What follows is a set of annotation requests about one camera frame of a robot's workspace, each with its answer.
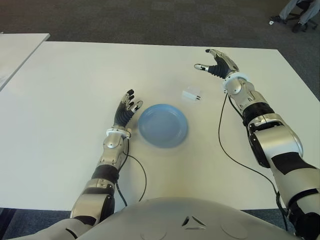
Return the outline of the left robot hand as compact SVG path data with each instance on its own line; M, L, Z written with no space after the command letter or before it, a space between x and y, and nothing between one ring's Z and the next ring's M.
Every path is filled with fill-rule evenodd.
M113 125L122 129L126 128L127 124L133 117L133 115L142 107L143 101L139 100L134 102L133 99L135 91L133 89L128 90L116 109L114 115Z

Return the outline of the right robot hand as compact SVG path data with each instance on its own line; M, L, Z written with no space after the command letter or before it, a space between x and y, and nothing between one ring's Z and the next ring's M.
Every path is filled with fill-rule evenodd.
M204 65L197 63L194 65L196 70L208 72L211 75L222 79L226 79L229 75L240 71L234 61L225 53L212 48L206 49L205 52L213 56L216 65Z

